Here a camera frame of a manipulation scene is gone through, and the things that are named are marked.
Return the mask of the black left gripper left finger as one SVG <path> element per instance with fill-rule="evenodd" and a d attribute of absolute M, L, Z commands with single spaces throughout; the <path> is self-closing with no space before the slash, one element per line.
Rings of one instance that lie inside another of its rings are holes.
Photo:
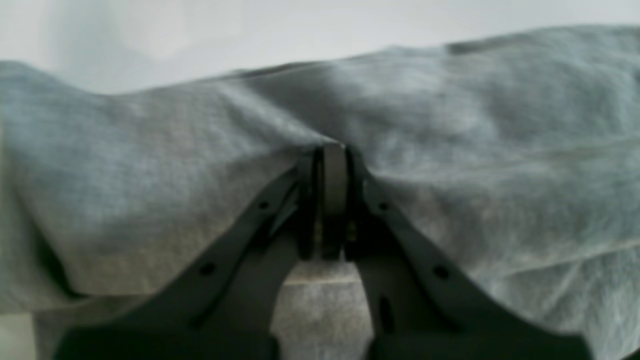
<path fill-rule="evenodd" d="M 281 286 L 313 257 L 322 151 L 302 154 L 158 294 L 62 338 L 57 360 L 277 360 Z"/>

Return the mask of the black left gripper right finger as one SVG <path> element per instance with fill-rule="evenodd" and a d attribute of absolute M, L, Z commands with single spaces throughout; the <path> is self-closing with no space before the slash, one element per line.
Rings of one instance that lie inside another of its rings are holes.
<path fill-rule="evenodd" d="M 498 305 L 423 236 L 338 144 L 324 146 L 324 259 L 353 262 L 374 338 L 368 360 L 591 360 L 578 335 Z"/>

